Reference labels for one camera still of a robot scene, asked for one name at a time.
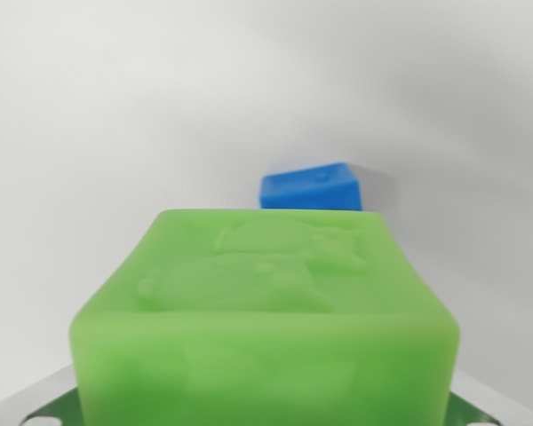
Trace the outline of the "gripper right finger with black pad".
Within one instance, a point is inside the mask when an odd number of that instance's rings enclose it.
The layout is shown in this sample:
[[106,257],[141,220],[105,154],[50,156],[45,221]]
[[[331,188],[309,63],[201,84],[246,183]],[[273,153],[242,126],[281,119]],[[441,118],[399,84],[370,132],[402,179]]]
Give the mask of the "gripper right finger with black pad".
[[451,383],[447,424],[533,426],[533,411],[456,370]]

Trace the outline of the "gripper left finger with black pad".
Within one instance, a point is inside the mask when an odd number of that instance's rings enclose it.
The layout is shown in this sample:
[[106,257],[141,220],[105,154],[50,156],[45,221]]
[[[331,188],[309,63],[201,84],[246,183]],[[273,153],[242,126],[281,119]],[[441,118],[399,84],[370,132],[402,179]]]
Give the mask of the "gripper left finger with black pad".
[[72,366],[0,401],[0,425],[84,425]]

